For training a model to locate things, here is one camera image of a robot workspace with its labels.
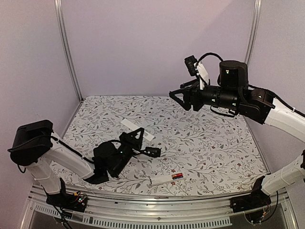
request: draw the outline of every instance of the white wall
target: white wall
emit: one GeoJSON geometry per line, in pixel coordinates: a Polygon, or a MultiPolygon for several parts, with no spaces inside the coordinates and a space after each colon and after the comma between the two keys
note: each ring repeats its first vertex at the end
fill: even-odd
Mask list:
{"type": "MultiPolygon", "coordinates": [[[[262,14],[249,67],[249,82],[268,88],[305,113],[305,1],[268,0],[262,14]]],[[[251,122],[270,168],[287,165],[305,144],[275,128],[251,122]]],[[[303,181],[287,189],[300,228],[304,228],[303,181]]]]}
{"type": "MultiPolygon", "coordinates": [[[[168,95],[192,80],[184,58],[244,60],[254,0],[66,0],[76,74],[88,95],[168,95]]],[[[216,83],[219,61],[204,60],[216,83]]]]}
{"type": "Polygon", "coordinates": [[[18,126],[50,119],[62,133],[77,106],[53,0],[0,1],[0,228],[16,229],[32,186],[11,162],[18,126]]]}

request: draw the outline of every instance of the floral tablecloth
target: floral tablecloth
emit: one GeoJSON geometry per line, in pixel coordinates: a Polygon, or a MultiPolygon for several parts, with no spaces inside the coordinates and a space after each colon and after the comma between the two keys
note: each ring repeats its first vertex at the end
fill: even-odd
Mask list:
{"type": "Polygon", "coordinates": [[[223,117],[208,106],[185,111],[169,97],[90,96],[72,121],[64,141],[86,156],[101,142],[131,130],[127,118],[155,136],[142,148],[162,149],[160,158],[131,158],[119,178],[92,185],[52,162],[67,184],[113,192],[158,196],[215,195],[251,190],[266,173],[261,156],[242,116],[223,117]],[[183,172],[186,179],[151,186],[151,177],[183,172]]]}

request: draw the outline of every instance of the ventilation grille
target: ventilation grille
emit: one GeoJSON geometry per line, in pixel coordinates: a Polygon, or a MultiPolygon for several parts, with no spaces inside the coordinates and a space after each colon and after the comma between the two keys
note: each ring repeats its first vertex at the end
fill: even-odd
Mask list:
{"type": "MultiPolygon", "coordinates": [[[[53,208],[43,204],[36,203],[35,210],[41,213],[44,213],[49,216],[54,216],[60,218],[59,213],[53,208]]],[[[179,223],[133,223],[133,222],[124,222],[116,220],[107,220],[101,219],[99,217],[89,217],[83,216],[82,221],[73,222],[103,227],[105,229],[213,229],[231,226],[229,217],[213,219],[213,220],[204,220],[197,222],[179,222],[179,223]]]]}

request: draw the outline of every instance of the leaf pattern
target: leaf pattern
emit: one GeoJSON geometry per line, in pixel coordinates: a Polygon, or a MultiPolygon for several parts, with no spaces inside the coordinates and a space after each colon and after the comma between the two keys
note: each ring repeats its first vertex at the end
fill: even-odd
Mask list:
{"type": "Polygon", "coordinates": [[[127,118],[155,136],[146,146],[162,149],[160,158],[131,158],[119,178],[92,185],[52,162],[68,184],[142,195],[197,196],[248,191],[266,168],[242,116],[222,117],[209,107],[185,111],[169,97],[89,96],[71,123],[64,141],[87,157],[100,143],[130,129],[127,118]],[[156,176],[183,172],[186,179],[151,186],[156,176]]]}

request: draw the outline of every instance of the white rectangular object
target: white rectangular object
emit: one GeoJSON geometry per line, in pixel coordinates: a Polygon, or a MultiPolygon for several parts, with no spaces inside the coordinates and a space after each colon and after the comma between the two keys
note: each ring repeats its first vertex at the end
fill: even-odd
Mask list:
{"type": "Polygon", "coordinates": [[[170,182],[176,182],[179,180],[183,180],[185,179],[185,176],[183,173],[177,173],[177,174],[172,174],[172,175],[164,175],[164,176],[159,176],[159,177],[154,177],[151,178],[151,182],[152,182],[152,186],[156,186],[156,185],[162,185],[162,184],[166,184],[166,183],[170,183],[170,182]]]}
{"type": "MultiPolygon", "coordinates": [[[[140,127],[138,127],[136,124],[132,123],[131,121],[129,121],[128,119],[124,118],[121,123],[125,126],[127,126],[129,129],[131,130],[137,130],[140,127]]],[[[147,131],[144,131],[143,137],[148,140],[148,141],[152,141],[154,139],[154,136],[151,135],[150,133],[148,133],[147,131]]]]}

